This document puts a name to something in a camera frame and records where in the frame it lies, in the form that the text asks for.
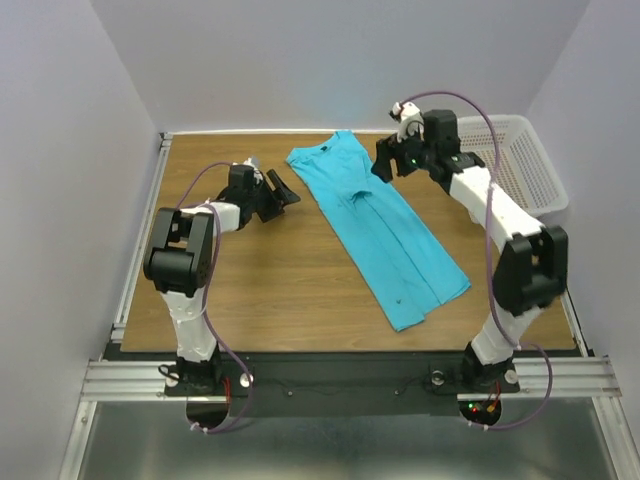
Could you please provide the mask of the turquoise t-shirt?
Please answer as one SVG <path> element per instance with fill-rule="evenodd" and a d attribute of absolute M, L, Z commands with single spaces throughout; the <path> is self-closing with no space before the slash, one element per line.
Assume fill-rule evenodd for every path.
<path fill-rule="evenodd" d="M 367 150 L 350 131 L 297 147 L 287 164 L 400 332 L 466 293 L 471 282 L 417 213 L 372 171 Z"/>

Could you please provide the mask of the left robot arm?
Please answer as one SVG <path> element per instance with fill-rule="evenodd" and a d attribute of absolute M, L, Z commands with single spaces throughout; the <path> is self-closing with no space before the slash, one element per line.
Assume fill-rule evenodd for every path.
<path fill-rule="evenodd" d="M 157 211 L 143 274 L 165 302 L 176 336 L 176 362 L 159 367 L 169 395 L 211 395 L 228 384 L 205 300 L 221 236 L 253 216 L 269 222 L 299 201 L 275 170 L 262 172 L 248 159 L 229 166 L 227 185 L 215 198 Z"/>

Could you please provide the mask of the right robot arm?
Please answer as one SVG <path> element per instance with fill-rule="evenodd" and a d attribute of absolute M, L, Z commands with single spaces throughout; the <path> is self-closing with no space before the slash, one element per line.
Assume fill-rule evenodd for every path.
<path fill-rule="evenodd" d="M 451 198 L 485 229 L 490 314 L 468 343 L 460 366 L 463 384 L 482 390 L 510 368 L 521 338 L 553 301 L 564 294 L 568 276 L 568 235 L 546 227 L 495 183 L 496 167 L 461 148 L 458 119 L 451 110 L 422 112 L 396 103 L 390 116 L 396 133 L 376 143 L 372 171 L 382 181 L 428 172 Z"/>

